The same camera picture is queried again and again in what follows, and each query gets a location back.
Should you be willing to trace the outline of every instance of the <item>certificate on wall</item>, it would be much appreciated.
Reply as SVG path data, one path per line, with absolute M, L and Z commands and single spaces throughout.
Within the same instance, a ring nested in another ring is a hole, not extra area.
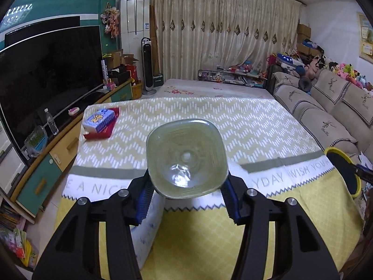
M 357 13 L 359 18 L 360 58 L 373 64 L 373 28 L 363 13 Z

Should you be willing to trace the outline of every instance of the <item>wooden basket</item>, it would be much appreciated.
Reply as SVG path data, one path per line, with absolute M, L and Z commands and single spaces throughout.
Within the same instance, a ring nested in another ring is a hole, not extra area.
M 142 84 L 136 84 L 135 86 L 131 86 L 132 89 L 132 100 L 136 100 L 141 98 L 142 95 Z

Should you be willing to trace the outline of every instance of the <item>pink floral mattress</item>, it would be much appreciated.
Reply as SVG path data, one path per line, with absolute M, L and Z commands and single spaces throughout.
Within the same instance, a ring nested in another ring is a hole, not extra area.
M 236 97 L 274 99 L 268 91 L 261 88 L 178 79 L 167 80 L 157 91 L 155 97 Z

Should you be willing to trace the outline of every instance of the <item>tile floor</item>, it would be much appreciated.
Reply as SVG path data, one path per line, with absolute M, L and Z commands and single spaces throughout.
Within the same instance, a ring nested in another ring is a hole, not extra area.
M 154 98 L 155 95 L 156 94 L 150 96 L 143 95 L 140 99 Z M 39 250 L 39 258 L 53 235 L 55 217 L 57 215 L 58 205 L 61 201 L 63 189 L 66 185 L 66 180 L 67 175 L 60 180 L 58 187 L 45 207 L 44 213 L 40 212 L 37 215 L 35 224 L 28 224 L 27 226 L 27 237 Z

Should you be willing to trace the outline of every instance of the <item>curtain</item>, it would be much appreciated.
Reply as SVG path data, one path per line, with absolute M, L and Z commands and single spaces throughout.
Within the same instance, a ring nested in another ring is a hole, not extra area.
M 250 60 L 262 70 L 266 58 L 290 52 L 301 3 L 295 0 L 151 0 L 160 71 L 165 80 L 197 79 Z

